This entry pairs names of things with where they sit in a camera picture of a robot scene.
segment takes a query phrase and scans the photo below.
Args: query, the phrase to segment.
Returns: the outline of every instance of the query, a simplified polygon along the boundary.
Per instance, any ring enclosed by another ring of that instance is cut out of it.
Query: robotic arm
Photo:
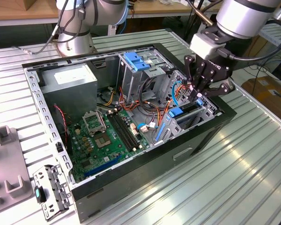
[[[229,77],[237,61],[262,60],[273,56],[278,48],[265,57],[242,58],[265,24],[275,23],[281,26],[281,0],[225,0],[213,24],[202,13],[195,12],[206,22],[208,28],[195,34],[190,49],[196,53],[185,56],[187,82],[191,83],[190,101],[204,96],[228,94],[235,89]],[[219,88],[209,88],[222,81]]]
[[[89,27],[121,24],[128,14],[128,0],[57,0],[61,31],[58,50],[73,56],[93,52]]]

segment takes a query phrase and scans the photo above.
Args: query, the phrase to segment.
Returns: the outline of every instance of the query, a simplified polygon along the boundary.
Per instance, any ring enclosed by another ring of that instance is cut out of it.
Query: ram slot
[[[116,115],[115,117],[116,117],[115,119],[118,122],[118,124],[120,125],[120,127],[123,127],[123,131],[127,135],[127,137],[129,138],[130,143],[132,143],[133,147],[137,148],[138,144],[137,144],[134,136],[132,135],[131,131],[126,127],[122,118],[119,115]]]
[[[115,129],[116,133],[118,134],[119,138],[122,140],[128,151],[131,151],[133,149],[133,146],[129,142],[129,139],[126,137],[121,126],[117,123],[114,115],[108,115],[107,118],[109,119],[110,123],[112,124],[113,128]]]

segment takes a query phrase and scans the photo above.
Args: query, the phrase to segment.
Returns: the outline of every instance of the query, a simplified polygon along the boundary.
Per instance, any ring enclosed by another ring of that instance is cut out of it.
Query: metal bracket
[[[40,202],[46,221],[51,221],[57,215],[64,213],[73,204],[71,192],[67,180],[60,165],[45,165],[33,174],[37,188],[37,199],[44,195],[45,201]]]

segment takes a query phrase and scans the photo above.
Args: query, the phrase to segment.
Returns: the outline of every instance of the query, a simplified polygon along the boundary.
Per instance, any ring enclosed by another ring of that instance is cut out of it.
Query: red wire
[[[62,119],[64,121],[64,127],[65,127],[65,133],[66,133],[66,142],[67,142],[67,125],[66,125],[66,119],[65,119],[64,113],[62,112],[62,110],[57,105],[55,105],[54,107],[59,110],[59,112],[62,116]]]

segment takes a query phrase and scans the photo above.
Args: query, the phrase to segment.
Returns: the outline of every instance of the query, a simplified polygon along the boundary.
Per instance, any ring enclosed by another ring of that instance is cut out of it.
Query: aluminum extrusion table
[[[281,26],[277,24],[269,24],[262,28],[259,33],[264,39],[278,46],[281,43]]]
[[[165,30],[94,38],[98,51],[156,42],[181,61],[190,53],[187,44]],[[41,45],[28,47],[37,51]],[[56,161],[21,64],[58,57],[53,45],[36,56],[0,49],[0,125],[17,129],[31,181],[34,171]],[[237,115],[202,152],[84,224],[278,224],[281,121],[241,89],[223,100]],[[46,224],[35,196],[0,213],[0,225],[35,223]],[[48,224],[78,223],[71,206]]]

